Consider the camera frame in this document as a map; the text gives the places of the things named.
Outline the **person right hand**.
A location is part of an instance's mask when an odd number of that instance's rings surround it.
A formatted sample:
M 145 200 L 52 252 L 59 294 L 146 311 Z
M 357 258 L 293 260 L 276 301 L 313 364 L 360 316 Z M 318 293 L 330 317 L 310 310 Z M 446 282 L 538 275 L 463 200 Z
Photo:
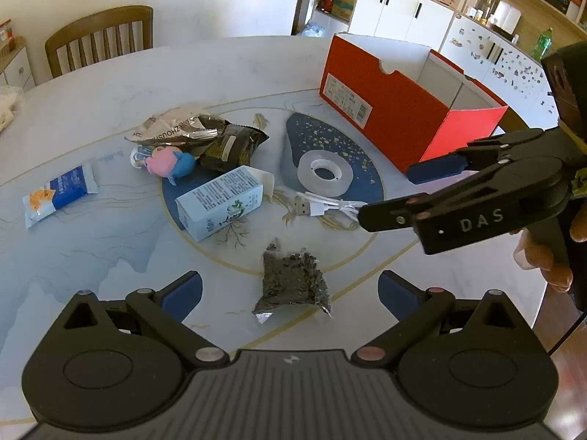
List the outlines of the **person right hand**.
M 587 237 L 586 205 L 574 217 L 570 237 L 575 242 L 585 242 Z M 513 258 L 523 270 L 539 269 L 545 281 L 557 292 L 566 293 L 573 281 L 573 272 L 566 264 L 555 262 L 552 250 L 535 242 L 527 228 L 521 231 Z

